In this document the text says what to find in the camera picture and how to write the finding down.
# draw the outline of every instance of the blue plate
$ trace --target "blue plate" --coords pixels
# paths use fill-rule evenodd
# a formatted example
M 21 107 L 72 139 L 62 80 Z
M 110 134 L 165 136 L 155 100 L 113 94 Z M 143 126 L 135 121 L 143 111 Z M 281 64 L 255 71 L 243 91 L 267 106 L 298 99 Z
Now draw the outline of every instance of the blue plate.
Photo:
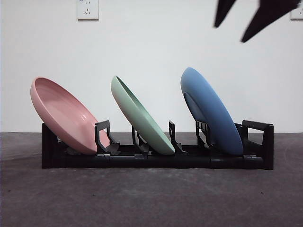
M 187 68 L 181 78 L 186 104 L 196 121 L 208 124 L 211 141 L 224 152 L 242 155 L 243 145 L 237 128 L 219 96 L 193 68 Z

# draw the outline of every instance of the ceramic plate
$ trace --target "ceramic plate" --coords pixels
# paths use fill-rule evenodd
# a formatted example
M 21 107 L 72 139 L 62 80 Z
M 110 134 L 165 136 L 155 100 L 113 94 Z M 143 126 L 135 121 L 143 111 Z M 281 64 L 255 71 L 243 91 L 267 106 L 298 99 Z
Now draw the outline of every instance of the ceramic plate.
M 119 77 L 113 78 L 111 90 L 121 111 L 140 136 L 158 153 L 174 154 L 175 149 L 169 139 Z
M 71 93 L 46 78 L 36 78 L 30 89 L 33 105 L 48 128 L 71 148 L 83 154 L 96 154 L 95 123 L 98 121 Z M 107 147 L 104 131 L 100 141 Z
M 194 119 L 208 124 L 212 142 L 226 153 L 242 155 L 243 145 L 236 126 L 204 77 L 187 68 L 181 78 L 181 89 Z

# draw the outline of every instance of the wall socket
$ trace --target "wall socket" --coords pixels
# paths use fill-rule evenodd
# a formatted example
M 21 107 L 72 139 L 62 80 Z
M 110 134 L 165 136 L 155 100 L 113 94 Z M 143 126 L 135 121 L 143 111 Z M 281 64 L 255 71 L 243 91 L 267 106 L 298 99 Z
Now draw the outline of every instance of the wall socket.
M 77 0 L 78 20 L 99 20 L 99 0 Z
M 303 20 L 303 0 L 299 1 L 299 7 L 290 12 L 291 20 Z

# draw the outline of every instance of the floor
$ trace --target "floor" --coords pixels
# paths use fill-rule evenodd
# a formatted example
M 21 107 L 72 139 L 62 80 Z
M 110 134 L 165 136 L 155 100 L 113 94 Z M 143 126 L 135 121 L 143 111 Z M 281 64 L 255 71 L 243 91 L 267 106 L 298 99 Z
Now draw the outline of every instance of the floor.
M 303 226 L 303 133 L 275 134 L 274 170 L 41 169 L 40 153 L 40 133 L 1 134 L 2 227 Z

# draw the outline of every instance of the dish rack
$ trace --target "dish rack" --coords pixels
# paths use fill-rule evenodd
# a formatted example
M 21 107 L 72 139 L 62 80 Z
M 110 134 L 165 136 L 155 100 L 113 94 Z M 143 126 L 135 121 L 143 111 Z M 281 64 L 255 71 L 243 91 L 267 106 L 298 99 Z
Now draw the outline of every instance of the dish rack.
M 274 126 L 272 124 L 243 121 L 235 124 L 244 152 L 242 156 L 225 154 L 211 143 L 210 129 L 205 122 L 196 121 L 196 145 L 182 145 L 176 141 L 175 124 L 169 121 L 170 141 L 175 154 L 166 156 L 158 154 L 147 144 L 132 127 L 131 145 L 117 143 L 110 133 L 110 122 L 95 124 L 95 142 L 97 154 L 84 155 L 60 141 L 58 137 L 42 124 L 42 168 L 240 168 L 273 169 L 274 168 Z M 262 144 L 248 139 L 248 128 L 263 131 Z M 110 145 L 104 147 L 99 140 L 99 132 L 106 129 Z

